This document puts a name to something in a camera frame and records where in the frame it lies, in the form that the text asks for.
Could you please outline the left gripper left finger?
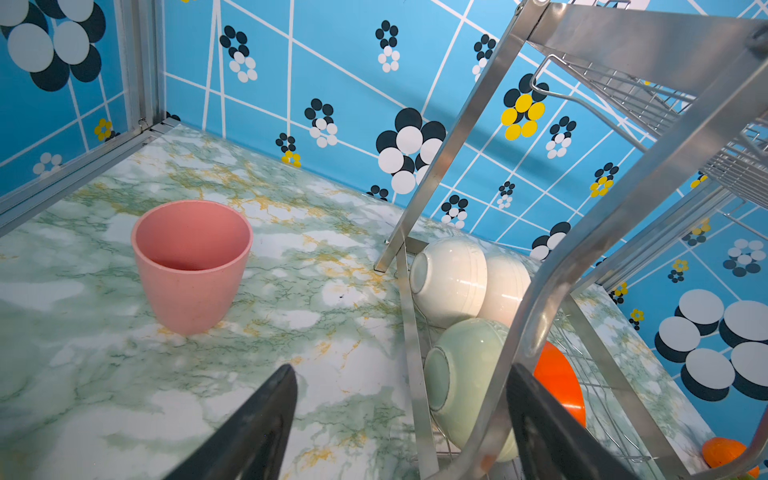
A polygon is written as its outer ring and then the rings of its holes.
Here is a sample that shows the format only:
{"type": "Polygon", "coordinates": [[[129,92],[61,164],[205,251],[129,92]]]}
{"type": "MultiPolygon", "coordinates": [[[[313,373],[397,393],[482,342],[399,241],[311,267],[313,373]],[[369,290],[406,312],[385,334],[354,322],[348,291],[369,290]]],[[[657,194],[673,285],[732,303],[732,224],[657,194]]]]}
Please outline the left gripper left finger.
{"type": "Polygon", "coordinates": [[[296,373],[280,366],[169,479],[277,479],[297,405],[296,373]]]}

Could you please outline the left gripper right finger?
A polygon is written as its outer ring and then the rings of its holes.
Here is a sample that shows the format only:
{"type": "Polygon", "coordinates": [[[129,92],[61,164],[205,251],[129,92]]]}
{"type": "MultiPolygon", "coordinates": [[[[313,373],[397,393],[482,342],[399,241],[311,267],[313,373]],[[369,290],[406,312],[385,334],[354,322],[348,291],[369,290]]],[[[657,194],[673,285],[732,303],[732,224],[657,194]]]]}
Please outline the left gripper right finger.
{"type": "Polygon", "coordinates": [[[511,367],[506,398],[527,479],[634,479],[523,365],[511,367]]]}

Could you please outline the orange bowl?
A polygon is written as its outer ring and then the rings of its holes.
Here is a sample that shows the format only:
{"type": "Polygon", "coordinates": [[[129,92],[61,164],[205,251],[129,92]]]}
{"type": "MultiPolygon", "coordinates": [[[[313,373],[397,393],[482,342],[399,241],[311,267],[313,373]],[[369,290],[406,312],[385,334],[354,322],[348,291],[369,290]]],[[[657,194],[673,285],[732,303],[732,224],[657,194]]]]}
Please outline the orange bowl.
{"type": "Polygon", "coordinates": [[[587,415],[578,378],[565,355],[547,341],[534,370],[534,377],[583,427],[587,415]]]}

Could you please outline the light green bowl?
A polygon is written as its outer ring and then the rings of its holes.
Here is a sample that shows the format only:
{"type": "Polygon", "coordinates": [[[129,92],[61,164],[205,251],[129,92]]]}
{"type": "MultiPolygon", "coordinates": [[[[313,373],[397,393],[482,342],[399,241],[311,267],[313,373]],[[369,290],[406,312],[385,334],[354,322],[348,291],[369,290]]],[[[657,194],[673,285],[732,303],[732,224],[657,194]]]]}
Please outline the light green bowl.
{"type": "Polygon", "coordinates": [[[431,414],[460,449],[469,441],[508,333],[497,321],[460,321],[427,354],[424,379],[431,414]]]}

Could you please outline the cream bowl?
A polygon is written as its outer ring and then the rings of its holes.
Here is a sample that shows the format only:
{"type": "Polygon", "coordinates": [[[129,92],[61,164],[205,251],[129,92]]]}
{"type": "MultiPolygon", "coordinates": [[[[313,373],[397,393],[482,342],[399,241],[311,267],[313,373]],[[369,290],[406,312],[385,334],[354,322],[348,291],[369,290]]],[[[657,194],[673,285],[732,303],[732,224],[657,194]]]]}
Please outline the cream bowl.
{"type": "Polygon", "coordinates": [[[530,275],[520,260],[507,255],[487,256],[486,266],[486,293],[477,317],[510,327],[530,285],[530,275]]]}
{"type": "Polygon", "coordinates": [[[428,244],[412,262],[413,300],[434,326],[449,328],[478,315],[486,294],[486,258],[474,242],[444,238],[428,244]]]}

